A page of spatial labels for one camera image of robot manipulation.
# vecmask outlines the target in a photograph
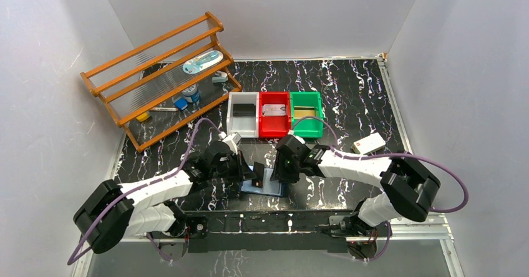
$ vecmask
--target plastic bin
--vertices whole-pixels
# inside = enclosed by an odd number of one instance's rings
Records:
[[[298,119],[294,119],[294,107],[314,107],[315,117],[323,119],[319,92],[290,92],[292,126],[298,121]],[[302,138],[321,138],[323,135],[323,123],[313,119],[303,120],[294,129],[294,134]]]
[[[235,117],[233,106],[235,104],[255,104],[255,116]],[[228,101],[228,116],[226,118],[226,131],[228,134],[238,132],[241,138],[259,137],[259,92],[230,92]]]
[[[263,105],[284,104],[285,116],[263,116]],[[259,138],[282,138],[290,129],[290,95],[289,92],[259,93]]]

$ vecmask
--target grey wall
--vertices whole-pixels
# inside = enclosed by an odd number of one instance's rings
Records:
[[[387,52],[415,0],[110,0],[132,44],[211,11],[235,58]]]
[[[120,130],[79,73],[132,45],[108,0],[0,0],[0,275],[68,276]]]
[[[529,0],[417,0],[388,56],[415,153],[461,175],[448,216],[467,276],[529,265]],[[438,206],[462,192],[443,177]]]

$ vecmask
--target white eraser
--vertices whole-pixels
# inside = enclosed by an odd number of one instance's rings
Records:
[[[376,132],[354,142],[351,148],[358,154],[368,154],[382,149],[385,146],[386,141]]]

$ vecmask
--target wooden frame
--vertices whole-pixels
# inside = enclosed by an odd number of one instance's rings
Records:
[[[158,56],[153,56],[149,60],[142,62],[141,64],[137,66],[131,66],[131,68],[126,68],[126,72],[122,74],[117,74],[117,76],[112,76],[110,80],[104,80],[102,83],[99,82],[99,85],[96,85],[91,78],[94,76],[97,76],[101,72],[104,72],[105,70],[116,66],[117,64],[121,64],[123,61],[136,56],[137,54],[145,51],[146,49],[149,49],[153,46],[158,45],[159,43],[166,41],[169,38],[172,38],[173,36],[176,36],[177,34],[186,31],[188,29],[193,29],[195,26],[201,24],[202,22],[207,21],[210,25],[208,26],[208,30],[205,32],[200,33],[198,36],[193,37],[192,39],[187,40],[184,43],[181,43],[180,45],[175,46],[174,48],[168,50],[167,52],[164,52],[162,54],[159,54]],[[240,92],[242,91],[242,86],[235,80],[235,78],[232,76],[232,74],[228,70],[228,66],[234,63],[232,56],[222,47],[218,41],[217,38],[217,32],[221,32],[224,30],[224,27],[222,23],[210,12],[206,12],[204,16],[201,16],[193,21],[190,21],[183,26],[180,26],[179,28],[172,30],[164,35],[161,35],[160,37],[153,39],[150,42],[145,43],[144,45],[141,45],[139,47],[136,47],[135,49],[116,57],[115,59],[106,62],[105,64],[102,64],[101,66],[96,67],[95,69],[92,69],[88,72],[81,72],[80,75],[85,82],[88,90],[92,95],[95,97],[99,97],[99,99],[103,102],[107,110],[109,111],[110,116],[114,120],[114,122],[119,126],[122,127],[127,135],[129,136],[131,142],[134,144],[134,147],[139,151],[143,151],[149,146],[153,145],[154,143],[158,142],[160,139],[166,137],[167,135],[173,133],[180,127],[184,126],[185,124],[189,123],[190,121],[194,120],[198,116],[201,116],[205,112],[208,112],[218,104],[222,103],[226,99],[228,99],[228,94],[225,94],[221,96],[220,98],[216,99],[212,103],[202,107],[200,110],[196,111],[195,113],[192,113],[187,118],[181,120],[180,122],[176,123],[174,126],[170,127],[169,129],[164,130],[162,133],[153,136],[151,139],[147,140],[143,144],[139,144],[138,140],[135,139],[134,134],[130,131],[130,129],[127,127],[127,123],[129,123],[131,120],[134,120],[136,117],[141,115],[144,112],[149,111],[153,107],[156,107],[157,105],[161,104],[162,102],[170,99],[174,95],[177,95],[184,89],[190,87],[191,85],[194,85],[198,83],[199,81],[205,79],[208,76],[211,76],[216,71],[224,71],[228,74],[228,82],[232,83],[235,88],[232,90],[233,92]],[[167,59],[170,56],[175,55],[178,52],[181,52],[182,50],[191,47],[198,42],[209,38],[210,42],[206,44],[205,46],[202,46],[193,52],[179,58],[177,61],[172,62],[171,64],[165,66],[163,69],[160,69],[156,72],[153,72],[149,74],[146,77],[143,77],[140,80],[135,80],[130,85],[124,87],[123,89],[119,89],[115,91],[114,93],[108,94],[106,90],[113,89],[116,85],[120,84],[121,82],[128,80],[130,78],[134,78],[134,76],[145,69],[148,69],[151,66],[154,66],[155,64],[158,64],[159,62]],[[122,97],[123,95],[138,89],[141,86],[148,86],[149,82],[155,80],[156,78],[160,77],[162,74],[169,72],[170,70],[173,70],[177,68],[178,66],[182,65],[184,62],[186,62],[189,59],[192,59],[195,56],[198,56],[207,50],[214,49],[218,50],[223,53],[224,59],[216,64],[215,66],[204,70],[203,72],[199,72],[194,78],[191,80],[188,80],[178,87],[174,89],[167,90],[162,95],[156,97],[155,99],[152,99],[151,101],[145,103],[143,106],[136,108],[135,110],[132,110],[128,112],[127,114],[119,114],[111,105],[111,102],[115,101],[119,97]]]

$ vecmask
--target metal frame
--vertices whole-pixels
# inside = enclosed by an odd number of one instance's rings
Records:
[[[296,59],[296,61],[298,60],[309,61],[309,60],[322,60],[322,59],[374,59],[374,60],[377,60],[377,63],[381,70],[382,80],[384,81],[384,85],[386,87],[389,102],[391,104],[393,113],[395,115],[397,127],[399,129],[400,137],[402,139],[402,143],[404,144],[404,148],[407,151],[411,152],[412,149],[410,146],[410,142],[409,142],[409,139],[406,133],[406,129],[404,128],[404,122],[402,121],[402,117],[400,116],[400,111],[397,106],[397,101],[395,99],[395,95],[391,87],[390,78],[387,72],[386,63],[384,62],[383,58],[380,56],[325,57],[325,58],[315,58],[315,59]],[[248,59],[248,60],[237,60],[237,61],[288,61],[288,60],[286,59],[249,60]],[[122,145],[124,144],[124,140],[125,140],[125,137],[123,136],[120,147],[122,147]],[[121,154],[121,150],[117,152],[116,159],[114,162],[115,164],[112,168],[112,171],[109,172],[110,173],[109,178],[113,178],[115,176],[115,171],[117,170],[117,162],[119,161],[120,154]],[[454,237],[452,235],[452,231],[450,229],[446,216],[443,213],[429,215],[426,221],[422,223],[410,221],[408,219],[401,219],[401,220],[393,219],[391,221],[391,227],[393,231],[393,236],[391,237],[391,240],[439,240],[444,257],[445,257],[445,262],[450,271],[450,275],[452,277],[463,277],[464,276],[463,269],[461,268],[461,265],[457,257],[455,247],[454,247]],[[347,241],[367,241],[368,239],[364,237],[348,237],[346,238],[346,240]],[[149,243],[149,240],[145,238],[144,236],[124,238],[122,241],[123,242],[141,241],[141,242]],[[183,243],[183,239],[179,239],[179,238],[161,239],[160,242],[161,243]],[[93,252],[90,251],[76,263],[74,272],[72,274],[73,277],[87,276],[92,256],[93,256]]]

